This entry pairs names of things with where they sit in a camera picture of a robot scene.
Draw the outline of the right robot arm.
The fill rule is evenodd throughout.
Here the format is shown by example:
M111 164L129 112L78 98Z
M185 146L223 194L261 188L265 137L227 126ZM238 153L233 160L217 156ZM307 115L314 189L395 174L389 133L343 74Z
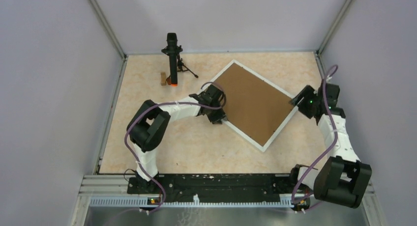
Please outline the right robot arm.
M326 150L309 166L296 165L288 179L292 202L309 196L358 208L365 194L372 168L356 155L346 130L346 115L337 107L340 87L322 84L318 90L306 85L290 104L307 118L314 118L323 135Z

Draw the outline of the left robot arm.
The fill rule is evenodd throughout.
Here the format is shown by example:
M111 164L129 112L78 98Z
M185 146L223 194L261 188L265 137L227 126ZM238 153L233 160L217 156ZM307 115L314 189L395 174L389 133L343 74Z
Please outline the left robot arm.
M227 103L225 92L213 83L206 85L200 93L180 100L163 103L146 100L127 125L124 144L136 161L136 177L145 193L157 189L157 148L170 123L203 115L210 123L220 124L226 118L223 110Z

